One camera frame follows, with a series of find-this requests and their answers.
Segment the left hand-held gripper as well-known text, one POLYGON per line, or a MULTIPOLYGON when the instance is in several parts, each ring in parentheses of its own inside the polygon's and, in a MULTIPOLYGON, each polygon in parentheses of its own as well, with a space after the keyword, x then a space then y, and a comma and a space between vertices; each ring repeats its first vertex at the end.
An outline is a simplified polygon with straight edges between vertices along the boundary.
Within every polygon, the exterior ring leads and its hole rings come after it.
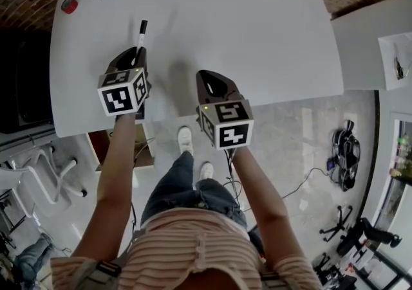
POLYGON ((147 50, 132 47, 109 63, 106 72, 99 76, 97 91, 107 116, 135 113, 136 120, 143 120, 151 88, 147 50))

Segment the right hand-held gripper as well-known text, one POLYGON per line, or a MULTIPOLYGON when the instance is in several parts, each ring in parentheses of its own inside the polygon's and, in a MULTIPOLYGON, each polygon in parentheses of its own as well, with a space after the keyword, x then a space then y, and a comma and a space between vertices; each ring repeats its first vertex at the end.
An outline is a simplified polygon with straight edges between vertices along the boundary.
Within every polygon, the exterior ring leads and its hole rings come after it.
POLYGON ((233 150, 250 144, 254 118, 249 101, 229 78, 213 71, 196 74, 201 130, 218 150, 233 150))

